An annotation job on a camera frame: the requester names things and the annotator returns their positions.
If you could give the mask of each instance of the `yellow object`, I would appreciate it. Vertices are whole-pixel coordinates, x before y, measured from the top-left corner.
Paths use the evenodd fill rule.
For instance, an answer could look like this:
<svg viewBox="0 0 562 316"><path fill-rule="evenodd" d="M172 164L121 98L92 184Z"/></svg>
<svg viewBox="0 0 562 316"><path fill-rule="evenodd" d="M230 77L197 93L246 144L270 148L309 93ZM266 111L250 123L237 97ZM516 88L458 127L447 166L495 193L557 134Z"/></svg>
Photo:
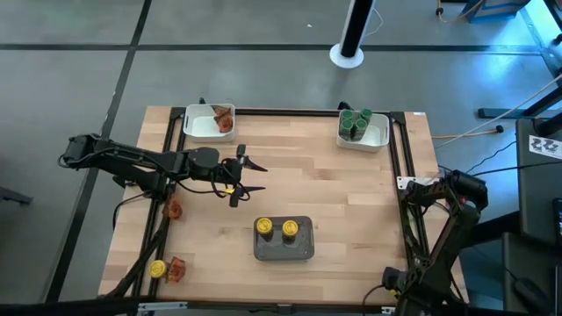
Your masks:
<svg viewBox="0 0 562 316"><path fill-rule="evenodd" d="M154 278L164 277L166 275L166 271L168 267L166 266L166 262L162 260L154 260L150 264L150 276Z"/></svg>
<svg viewBox="0 0 562 316"><path fill-rule="evenodd" d="M299 225L294 220L287 220L283 223L283 235L294 237L299 232Z"/></svg>
<svg viewBox="0 0 562 316"><path fill-rule="evenodd" d="M271 233L273 223L271 222L271 219L260 218L257 220L256 229L258 233Z"/></svg>

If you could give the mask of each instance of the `black equipment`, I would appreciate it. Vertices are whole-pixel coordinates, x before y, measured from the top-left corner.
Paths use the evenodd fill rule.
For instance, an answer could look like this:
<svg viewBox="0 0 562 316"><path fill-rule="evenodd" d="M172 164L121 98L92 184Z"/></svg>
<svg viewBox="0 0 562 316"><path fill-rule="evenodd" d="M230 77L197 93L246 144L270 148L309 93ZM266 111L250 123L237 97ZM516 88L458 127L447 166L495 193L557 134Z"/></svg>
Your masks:
<svg viewBox="0 0 562 316"><path fill-rule="evenodd" d="M488 205L485 183L455 170L430 185L410 181L401 192L401 198L411 205L423 207L430 207L437 199L445 198L450 205L450 216L429 258L418 257L414 267L408 271L385 269L382 284L400 295L395 314L435 314L443 310L443 302L447 303L449 311L462 311L466 305L450 289L450 268L468 240L471 229L478 224L480 212Z"/></svg>
<svg viewBox="0 0 562 316"><path fill-rule="evenodd" d="M71 137L66 152L59 157L64 168L98 168L114 174L113 180L125 187L128 183L139 185L153 198L165 200L168 196L167 182L186 179L207 181L212 191L193 193L215 193L219 198L230 195L229 204L237 207L238 201L249 199L249 193L264 190L264 187L245 187L241 184L242 168L267 171L254 164L246 155L246 145L238 145L236 158L225 158L219 163L219 151L215 148L200 147L181 152L156 153L149 150L102 139L96 134ZM153 169L146 171L137 167ZM216 183L223 183L226 189L217 190Z"/></svg>

